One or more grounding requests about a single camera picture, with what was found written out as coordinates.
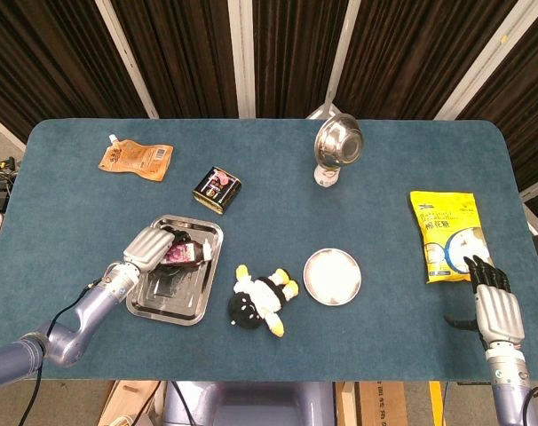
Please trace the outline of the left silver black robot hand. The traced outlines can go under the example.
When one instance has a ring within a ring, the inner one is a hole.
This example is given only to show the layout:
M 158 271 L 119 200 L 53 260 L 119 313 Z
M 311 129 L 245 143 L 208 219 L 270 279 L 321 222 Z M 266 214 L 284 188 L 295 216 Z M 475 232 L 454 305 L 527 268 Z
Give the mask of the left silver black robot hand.
M 123 261 L 133 264 L 141 273 L 151 272 L 173 244 L 188 239 L 186 232 L 168 225 L 163 228 L 148 226 L 123 251 Z

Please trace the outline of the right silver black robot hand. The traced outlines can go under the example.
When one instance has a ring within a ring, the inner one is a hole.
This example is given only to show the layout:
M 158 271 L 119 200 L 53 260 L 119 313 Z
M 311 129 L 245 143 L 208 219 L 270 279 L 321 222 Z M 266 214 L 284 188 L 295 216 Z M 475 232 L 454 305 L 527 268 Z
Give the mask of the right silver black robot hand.
M 498 343 L 507 343 L 520 350 L 525 329 L 508 276 L 476 255 L 465 256 L 463 260 L 471 278 L 476 316 L 458 320 L 445 315 L 444 320 L 455 329 L 476 332 L 485 350 Z

